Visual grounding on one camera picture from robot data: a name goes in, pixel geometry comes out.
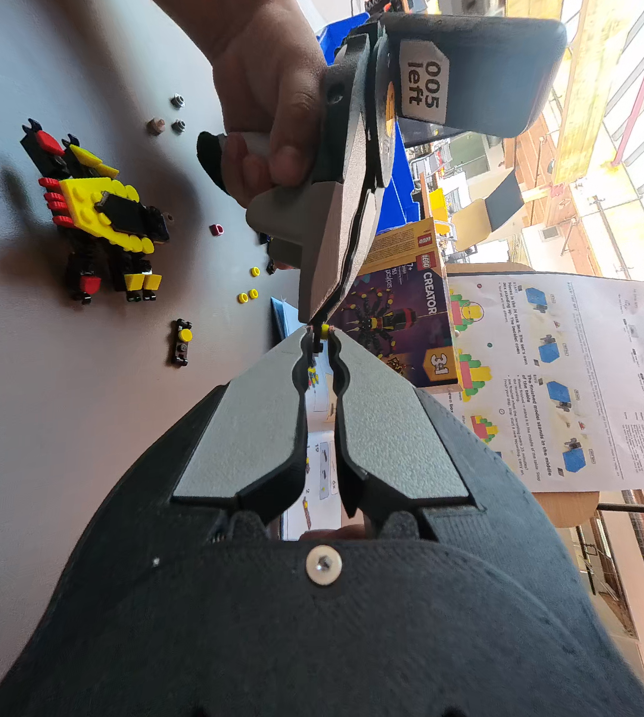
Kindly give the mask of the blue plastic bin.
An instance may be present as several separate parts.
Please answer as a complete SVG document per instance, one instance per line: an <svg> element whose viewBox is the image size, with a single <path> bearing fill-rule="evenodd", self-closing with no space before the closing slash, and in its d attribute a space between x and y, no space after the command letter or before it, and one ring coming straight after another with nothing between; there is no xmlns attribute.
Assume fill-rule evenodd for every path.
<svg viewBox="0 0 644 717"><path fill-rule="evenodd" d="M328 24L317 32L317 41L327 65L334 63L335 55L345 37L355 28L369 21L369 13L362 12L346 19ZM380 209L377 234L403 227L405 224L420 220L421 210L418 202L412 199L414 181L408 165L407 155L399 124L395 125L396 138L390 184L386 187Z"/></svg>

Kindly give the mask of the tan and black chair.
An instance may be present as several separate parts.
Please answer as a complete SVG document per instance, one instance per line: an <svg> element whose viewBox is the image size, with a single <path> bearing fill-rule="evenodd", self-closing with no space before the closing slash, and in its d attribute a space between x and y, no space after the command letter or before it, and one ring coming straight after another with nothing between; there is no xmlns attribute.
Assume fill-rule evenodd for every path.
<svg viewBox="0 0 644 717"><path fill-rule="evenodd" d="M488 197L476 199L454 213L455 249L463 252L485 241L523 207L522 192L512 169Z"/></svg>

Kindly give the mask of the purple toy set box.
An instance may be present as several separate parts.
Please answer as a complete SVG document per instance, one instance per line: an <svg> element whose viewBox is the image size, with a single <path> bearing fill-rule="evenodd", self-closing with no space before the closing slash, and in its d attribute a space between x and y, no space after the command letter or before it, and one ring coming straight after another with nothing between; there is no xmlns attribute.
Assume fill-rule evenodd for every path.
<svg viewBox="0 0 644 717"><path fill-rule="evenodd" d="M417 388L460 387L447 277L432 218L375 236L329 324Z"/></svg>

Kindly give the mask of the person's left hand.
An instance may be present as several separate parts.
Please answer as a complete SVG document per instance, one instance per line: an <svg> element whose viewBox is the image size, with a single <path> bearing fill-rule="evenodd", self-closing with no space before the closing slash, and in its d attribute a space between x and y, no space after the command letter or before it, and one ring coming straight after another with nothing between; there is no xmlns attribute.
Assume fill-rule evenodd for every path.
<svg viewBox="0 0 644 717"><path fill-rule="evenodd" d="M221 170L244 208L275 186L302 184L320 141L323 53L296 1L240 13L211 62L227 140Z"/></svg>

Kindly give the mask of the black brick plate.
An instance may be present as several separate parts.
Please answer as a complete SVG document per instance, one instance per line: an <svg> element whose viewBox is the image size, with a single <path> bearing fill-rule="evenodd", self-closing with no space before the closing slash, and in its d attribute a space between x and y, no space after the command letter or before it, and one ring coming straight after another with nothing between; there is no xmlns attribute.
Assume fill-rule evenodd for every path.
<svg viewBox="0 0 644 717"><path fill-rule="evenodd" d="M178 329L180 328L189 328L192 330L192 323L181 318L175 322L171 363L175 366L182 367L189 364L189 345L191 342L185 344L178 340Z"/></svg>

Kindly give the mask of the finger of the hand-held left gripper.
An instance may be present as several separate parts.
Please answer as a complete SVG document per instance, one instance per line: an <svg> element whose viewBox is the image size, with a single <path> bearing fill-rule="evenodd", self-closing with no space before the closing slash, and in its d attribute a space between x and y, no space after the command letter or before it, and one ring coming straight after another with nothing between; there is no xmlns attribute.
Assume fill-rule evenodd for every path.
<svg viewBox="0 0 644 717"><path fill-rule="evenodd" d="M326 323L351 290L352 284L370 252L379 224L384 193L383 189L368 192L363 204L355 212L348 246L343 255L342 277L331 298L325 304Z"/></svg>
<svg viewBox="0 0 644 717"><path fill-rule="evenodd" d="M302 193L306 225L302 233L299 319L311 323L329 312L343 284L353 243L353 222L368 197L364 181L323 181Z"/></svg>

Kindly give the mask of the printed instruction poster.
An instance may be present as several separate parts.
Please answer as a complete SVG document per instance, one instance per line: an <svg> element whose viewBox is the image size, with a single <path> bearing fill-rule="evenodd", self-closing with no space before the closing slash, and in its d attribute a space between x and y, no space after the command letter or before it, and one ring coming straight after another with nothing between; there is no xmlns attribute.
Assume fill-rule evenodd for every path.
<svg viewBox="0 0 644 717"><path fill-rule="evenodd" d="M434 398L532 492L644 490L644 282L449 279L460 390Z"/></svg>

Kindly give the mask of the person's left forearm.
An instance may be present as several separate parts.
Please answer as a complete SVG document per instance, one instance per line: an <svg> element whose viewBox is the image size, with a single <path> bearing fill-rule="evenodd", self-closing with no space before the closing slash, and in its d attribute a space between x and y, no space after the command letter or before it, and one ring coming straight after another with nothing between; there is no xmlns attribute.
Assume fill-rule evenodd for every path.
<svg viewBox="0 0 644 717"><path fill-rule="evenodd" d="M221 54L245 31L264 34L306 27L296 1L155 1L208 59Z"/></svg>

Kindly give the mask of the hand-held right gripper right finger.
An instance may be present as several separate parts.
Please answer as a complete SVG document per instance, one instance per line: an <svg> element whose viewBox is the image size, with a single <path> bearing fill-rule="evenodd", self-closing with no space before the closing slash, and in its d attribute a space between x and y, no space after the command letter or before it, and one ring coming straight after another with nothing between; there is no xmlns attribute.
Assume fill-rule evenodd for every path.
<svg viewBox="0 0 644 717"><path fill-rule="evenodd" d="M377 528L397 511L465 506L469 490L414 386L337 329L327 336L343 509Z"/></svg>

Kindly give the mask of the yellow black toy brick model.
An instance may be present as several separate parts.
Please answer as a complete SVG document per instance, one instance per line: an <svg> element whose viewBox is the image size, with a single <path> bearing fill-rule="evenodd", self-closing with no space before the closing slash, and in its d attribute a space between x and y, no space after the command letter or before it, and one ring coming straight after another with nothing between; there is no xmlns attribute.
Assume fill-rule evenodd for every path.
<svg viewBox="0 0 644 717"><path fill-rule="evenodd" d="M143 204L119 170L80 145L72 134L58 141L30 118L21 145L40 172L39 185L70 252L65 286L72 300L89 305L108 276L127 302L153 302L162 281L150 258L170 236L165 214Z"/></svg>

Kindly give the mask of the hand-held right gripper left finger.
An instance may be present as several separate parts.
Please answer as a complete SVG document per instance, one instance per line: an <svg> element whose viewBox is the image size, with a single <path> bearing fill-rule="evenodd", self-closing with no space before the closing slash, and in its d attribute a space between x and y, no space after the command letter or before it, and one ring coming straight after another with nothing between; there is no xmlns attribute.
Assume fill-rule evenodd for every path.
<svg viewBox="0 0 644 717"><path fill-rule="evenodd" d="M229 382L175 487L174 499L249 511L267 525L302 494L305 394L313 331L299 328Z"/></svg>

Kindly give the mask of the open instruction booklet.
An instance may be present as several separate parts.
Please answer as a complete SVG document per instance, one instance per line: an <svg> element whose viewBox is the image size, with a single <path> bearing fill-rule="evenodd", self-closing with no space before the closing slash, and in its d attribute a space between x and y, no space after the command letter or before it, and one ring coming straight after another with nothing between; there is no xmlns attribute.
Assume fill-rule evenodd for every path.
<svg viewBox="0 0 644 717"><path fill-rule="evenodd" d="M335 464L336 396L326 346L312 357L305 392L308 421L305 489L281 517L281 538L298 540L309 531L341 526L342 504Z"/></svg>

